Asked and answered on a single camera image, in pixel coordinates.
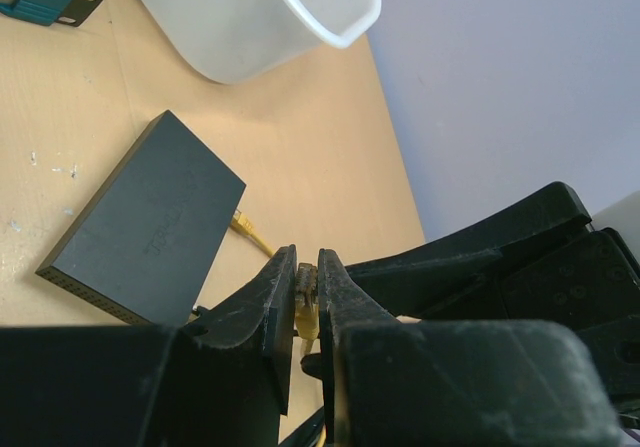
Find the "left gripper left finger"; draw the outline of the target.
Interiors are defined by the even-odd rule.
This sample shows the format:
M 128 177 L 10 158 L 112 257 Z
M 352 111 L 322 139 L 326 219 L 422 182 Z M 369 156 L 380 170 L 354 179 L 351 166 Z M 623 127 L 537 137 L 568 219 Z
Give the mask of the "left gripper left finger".
M 5 446 L 274 446 L 288 410 L 296 249 L 182 327 L 1 332 Z

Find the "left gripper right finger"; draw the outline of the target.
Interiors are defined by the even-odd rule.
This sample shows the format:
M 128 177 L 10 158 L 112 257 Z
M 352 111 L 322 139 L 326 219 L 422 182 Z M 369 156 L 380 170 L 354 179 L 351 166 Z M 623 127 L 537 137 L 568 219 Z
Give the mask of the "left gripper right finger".
M 539 320 L 397 320 L 318 256 L 332 446 L 616 446 L 618 416 L 590 353 Z

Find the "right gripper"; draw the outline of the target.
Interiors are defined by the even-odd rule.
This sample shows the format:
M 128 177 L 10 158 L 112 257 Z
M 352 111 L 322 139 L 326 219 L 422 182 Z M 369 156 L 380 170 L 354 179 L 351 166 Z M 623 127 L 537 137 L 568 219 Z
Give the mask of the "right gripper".
M 590 222 L 575 190 L 555 181 L 448 236 L 346 270 L 392 315 L 426 317 Z M 509 317 L 572 329 L 616 408 L 639 410 L 639 263 L 616 230 L 587 233 L 506 278 L 501 290 Z

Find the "small black network switch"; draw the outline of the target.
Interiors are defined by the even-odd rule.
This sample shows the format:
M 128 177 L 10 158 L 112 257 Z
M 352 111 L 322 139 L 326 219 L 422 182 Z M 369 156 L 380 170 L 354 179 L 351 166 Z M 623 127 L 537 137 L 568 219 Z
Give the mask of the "small black network switch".
M 182 325 L 245 188 L 165 111 L 144 129 L 36 273 L 128 324 Z

